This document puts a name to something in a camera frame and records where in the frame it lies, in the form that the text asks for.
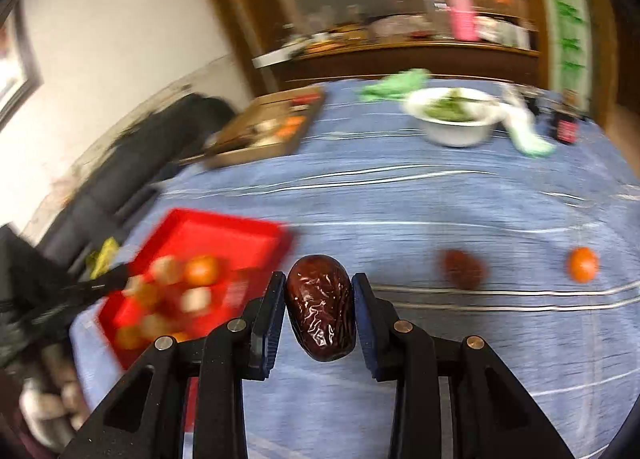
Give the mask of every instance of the red plastic tray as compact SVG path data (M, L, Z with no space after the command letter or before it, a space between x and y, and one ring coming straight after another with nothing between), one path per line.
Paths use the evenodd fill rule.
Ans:
M204 316L183 318L183 331L191 338L201 338L220 324L241 315L249 300L263 295L271 273L278 268L291 241L290 233L274 222L176 208L167 214L130 262L129 274L148 273L150 264L165 255L173 255L181 261L205 254L217 257L222 275L211 286L213 309ZM237 308L216 304L216 299L220 299L230 285L232 272L244 268L255 268L244 301ZM175 305L165 309L172 311L174 317L180 316ZM137 322L143 314L136 302L120 291L111 293L98 313L102 332L123 370L129 368L143 349L125 351L117 348L113 345L115 332L123 325Z

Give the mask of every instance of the white wall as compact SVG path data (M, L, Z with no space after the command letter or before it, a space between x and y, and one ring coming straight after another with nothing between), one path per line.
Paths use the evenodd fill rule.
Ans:
M230 53L209 0L22 2L43 84L0 131L0 222L18 229L120 118Z

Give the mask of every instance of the wooden tray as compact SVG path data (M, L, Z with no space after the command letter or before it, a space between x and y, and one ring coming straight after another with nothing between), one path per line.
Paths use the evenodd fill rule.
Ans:
M299 96L316 93L320 96L318 100L311 103L309 108L300 112L290 111L290 101ZM294 153L300 145L300 140L308 131L309 126L314 121L318 112L322 109L322 104L326 93L321 86L308 86L302 89L284 90L256 98L246 110L236 116L218 135L218 143L234 139L245 132L251 125L258 124L267 119L277 119L286 116L306 116L305 121L298 127L295 134L283 142L266 146L249 146L231 152L224 152L206 157L204 164L209 168L221 168L236 164L249 163L260 159L280 157Z

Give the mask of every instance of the table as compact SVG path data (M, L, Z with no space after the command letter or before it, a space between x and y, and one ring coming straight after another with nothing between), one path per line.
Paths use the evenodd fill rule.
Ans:
M432 335L482 335L574 455L597 457L640 393L640 183L592 122L580 124L579 143L558 144L546 159L519 154L500 130L481 146L448 149L425 142L400 103L358 103L364 84L326 84L324 110L295 155L216 171L195 165L165 182L119 261L177 206L284 222L296 234L285 272L300 256L332 255ZM487 81L428 85L500 96ZM586 285L564 270L576 245L600 256ZM488 264L481 291L443 282L438 251L448 247ZM96 310L71 328L92 407L120 375ZM382 459L393 402L394 386L370 378L358 348L315 362L286 319L271 378L244 385L250 457ZM443 427L446 450L450 423Z

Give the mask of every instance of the picture frame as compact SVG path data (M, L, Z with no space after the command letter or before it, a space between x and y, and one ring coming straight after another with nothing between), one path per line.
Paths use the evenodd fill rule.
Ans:
M39 85L18 1L0 25L0 130Z

